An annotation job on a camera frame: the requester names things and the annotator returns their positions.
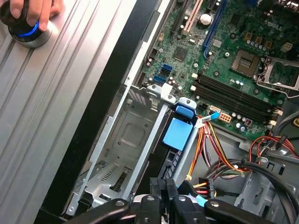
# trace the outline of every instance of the black cable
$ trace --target black cable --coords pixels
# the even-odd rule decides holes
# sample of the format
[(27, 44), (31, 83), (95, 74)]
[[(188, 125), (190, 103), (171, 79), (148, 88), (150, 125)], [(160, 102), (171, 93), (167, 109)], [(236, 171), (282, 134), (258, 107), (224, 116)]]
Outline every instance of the black cable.
[[(248, 168), (256, 173), (262, 174), (266, 176), (274, 186), (278, 196), (281, 200), (282, 206), (285, 210), (286, 216), (288, 216), (288, 221), (290, 224), (293, 224), (292, 221), (294, 217), (297, 217), (299, 214), (299, 202), (296, 196), (292, 193), (292, 191), (280, 181), (280, 179), (269, 170), (255, 164), (252, 162), (241, 162), (241, 161), (231, 161), (232, 165), (238, 165), (243, 168)], [(230, 168), (225, 166), (224, 164), (218, 168), (218, 171), (215, 175), (215, 171), (211, 172), (208, 176), (214, 176), (215, 178), (219, 177), (223, 172), (229, 170)]]

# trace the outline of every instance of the blue plastic tab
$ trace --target blue plastic tab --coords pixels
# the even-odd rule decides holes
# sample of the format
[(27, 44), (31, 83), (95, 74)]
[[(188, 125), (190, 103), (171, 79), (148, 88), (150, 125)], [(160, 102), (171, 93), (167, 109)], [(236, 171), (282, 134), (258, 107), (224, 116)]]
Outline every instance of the blue plastic tab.
[(193, 126), (173, 118), (164, 136), (163, 143), (182, 151)]
[(190, 119), (193, 118), (193, 116), (194, 116), (194, 112), (192, 110), (190, 110), (186, 107), (183, 107), (183, 106), (177, 106), (176, 112), (179, 114), (182, 114), (185, 117), (190, 118)]

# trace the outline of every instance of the finger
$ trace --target finger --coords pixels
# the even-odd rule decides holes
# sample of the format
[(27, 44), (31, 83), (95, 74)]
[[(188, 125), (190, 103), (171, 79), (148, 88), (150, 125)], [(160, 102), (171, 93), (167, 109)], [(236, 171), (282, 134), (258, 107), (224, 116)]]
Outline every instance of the finger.
[(48, 21), (49, 21), (49, 17), (50, 17), (51, 5), (52, 5), (51, 0), (43, 1), (41, 16), (39, 17), (39, 29), (41, 31), (47, 30), (47, 25), (48, 25)]
[(63, 0), (53, 0), (53, 6), (51, 7), (50, 17), (60, 13)]
[(27, 23), (30, 26), (34, 26), (41, 14), (43, 7), (42, 0), (30, 0), (29, 1), (29, 8), (27, 13)]
[(10, 1), (10, 13), (14, 18), (18, 19), (21, 15), (23, 9), (24, 1), (23, 0), (11, 0)]
[(0, 0), (0, 6), (5, 2), (5, 0)]

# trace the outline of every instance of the motherboard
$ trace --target motherboard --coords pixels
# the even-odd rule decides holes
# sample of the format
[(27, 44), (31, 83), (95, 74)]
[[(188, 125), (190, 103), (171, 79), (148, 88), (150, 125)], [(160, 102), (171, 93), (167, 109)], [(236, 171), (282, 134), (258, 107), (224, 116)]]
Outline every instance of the motherboard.
[(282, 0), (178, 0), (140, 86), (168, 83), (177, 99), (197, 102), (198, 115), (218, 111), (216, 126), (256, 139), (299, 89), (297, 10)]

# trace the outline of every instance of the expansion slot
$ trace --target expansion slot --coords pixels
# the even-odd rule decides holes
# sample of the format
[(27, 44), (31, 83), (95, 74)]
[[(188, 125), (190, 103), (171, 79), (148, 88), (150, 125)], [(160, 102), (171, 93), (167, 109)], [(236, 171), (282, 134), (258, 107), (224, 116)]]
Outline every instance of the expansion slot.
[(177, 31), (177, 28), (180, 24), (181, 18), (183, 17), (184, 13), (186, 12), (189, 4), (190, 4), (190, 0), (184, 1), (183, 5), (181, 7), (181, 10), (179, 11), (179, 14), (178, 14), (176, 20), (173, 23), (173, 27), (172, 27), (172, 30), (171, 30), (171, 38), (175, 34), (175, 32)]
[(189, 32), (191, 30), (191, 27), (192, 27), (192, 25), (193, 25), (193, 23), (196, 19), (197, 13), (199, 12), (202, 3), (203, 3), (203, 0), (196, 0), (195, 6), (194, 6), (194, 8), (191, 12), (191, 15), (190, 15), (185, 27), (184, 27), (184, 30), (183, 30), (184, 35), (189, 34)]
[(220, 19), (222, 17), (222, 14), (224, 12), (224, 9), (226, 7), (226, 4), (227, 4), (227, 0), (222, 0), (222, 3), (221, 5), (219, 6), (217, 12), (216, 12), (216, 15), (214, 17), (214, 20), (211, 24), (211, 27), (209, 29), (209, 32), (207, 33), (206, 35), (206, 38), (204, 40), (204, 43), (203, 43), (203, 50), (204, 50), (204, 57), (206, 59), (206, 56), (207, 56), (207, 53), (208, 53), (208, 49), (209, 49), (209, 44), (214, 36), (214, 33), (218, 27), (218, 24), (220, 22)]
[(237, 90), (229, 85), (225, 85), (207, 76), (200, 76), (199, 84), (209, 89), (212, 89), (214, 92), (219, 92), (223, 95), (229, 94), (230, 98), (233, 98), (241, 102), (247, 102), (247, 104), (250, 104), (251, 107), (254, 107), (258, 110), (272, 110), (272, 106), (269, 103), (261, 99), (257, 99), (251, 95), (248, 95), (240, 90)]

